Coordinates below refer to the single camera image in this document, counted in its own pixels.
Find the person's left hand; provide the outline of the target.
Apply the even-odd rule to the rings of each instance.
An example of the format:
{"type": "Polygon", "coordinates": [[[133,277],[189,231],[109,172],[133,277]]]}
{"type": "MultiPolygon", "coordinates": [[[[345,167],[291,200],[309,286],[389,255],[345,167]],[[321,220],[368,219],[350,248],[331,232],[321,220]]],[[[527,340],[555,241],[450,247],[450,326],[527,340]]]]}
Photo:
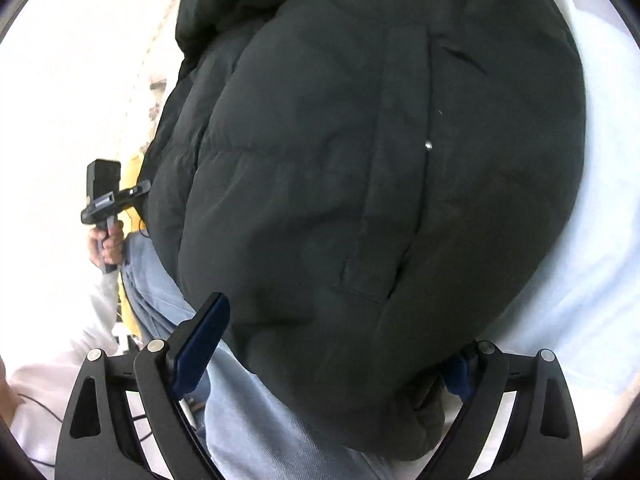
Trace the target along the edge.
{"type": "Polygon", "coordinates": [[[90,261],[97,267],[119,266],[124,255],[124,225],[121,221],[115,223],[107,230],[101,230],[97,226],[88,233],[88,249],[90,261]]]}

